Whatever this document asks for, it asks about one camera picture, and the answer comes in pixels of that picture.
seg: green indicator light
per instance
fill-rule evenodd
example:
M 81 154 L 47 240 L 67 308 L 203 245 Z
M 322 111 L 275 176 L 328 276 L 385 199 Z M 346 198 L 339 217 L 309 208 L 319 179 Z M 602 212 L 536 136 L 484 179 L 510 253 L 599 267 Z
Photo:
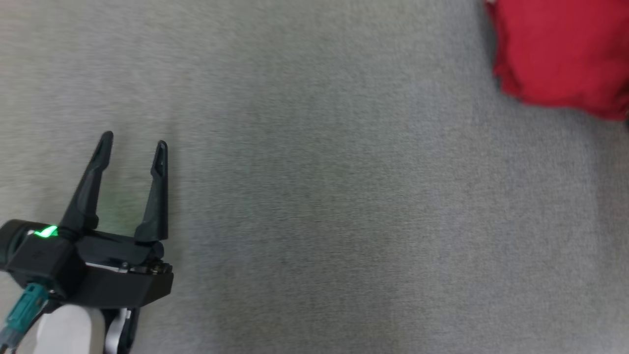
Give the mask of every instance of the green indicator light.
M 41 231 L 35 231 L 34 234 L 44 239 L 47 239 L 50 236 L 59 236 L 59 233 L 57 233 L 57 226 L 55 225 L 50 225 Z

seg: gray tablecloth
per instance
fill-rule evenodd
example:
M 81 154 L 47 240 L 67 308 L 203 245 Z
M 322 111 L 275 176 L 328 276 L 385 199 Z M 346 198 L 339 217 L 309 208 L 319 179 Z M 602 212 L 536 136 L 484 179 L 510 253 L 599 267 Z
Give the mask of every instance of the gray tablecloth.
M 57 222 L 113 130 L 132 234 L 164 139 L 135 354 L 626 353 L 629 134 L 501 95 L 493 42 L 471 0 L 3 0 L 0 216 Z

